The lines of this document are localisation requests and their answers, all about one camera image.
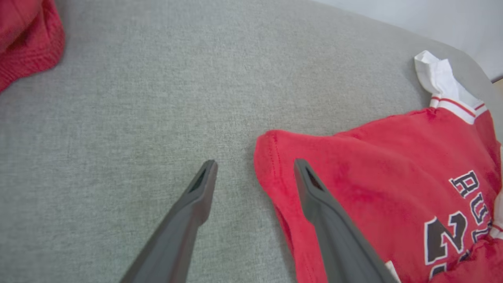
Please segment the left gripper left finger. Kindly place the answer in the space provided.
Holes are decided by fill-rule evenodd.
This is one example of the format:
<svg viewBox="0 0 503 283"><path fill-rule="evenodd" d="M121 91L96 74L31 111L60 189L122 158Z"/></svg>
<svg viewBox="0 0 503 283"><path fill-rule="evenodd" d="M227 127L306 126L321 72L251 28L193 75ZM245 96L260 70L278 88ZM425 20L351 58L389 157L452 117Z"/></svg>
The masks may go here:
<svg viewBox="0 0 503 283"><path fill-rule="evenodd" d="M207 160L151 235L123 283L185 283L198 229L208 220L218 165Z"/></svg>

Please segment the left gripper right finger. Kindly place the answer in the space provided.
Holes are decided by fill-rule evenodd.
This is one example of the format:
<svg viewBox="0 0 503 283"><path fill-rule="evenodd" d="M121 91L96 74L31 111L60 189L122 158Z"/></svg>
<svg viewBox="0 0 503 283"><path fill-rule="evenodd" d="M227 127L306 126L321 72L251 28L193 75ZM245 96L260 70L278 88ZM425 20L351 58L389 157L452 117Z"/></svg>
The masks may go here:
<svg viewBox="0 0 503 283"><path fill-rule="evenodd" d="M302 211L316 230L329 283L395 283L375 249L304 159L294 162Z"/></svg>

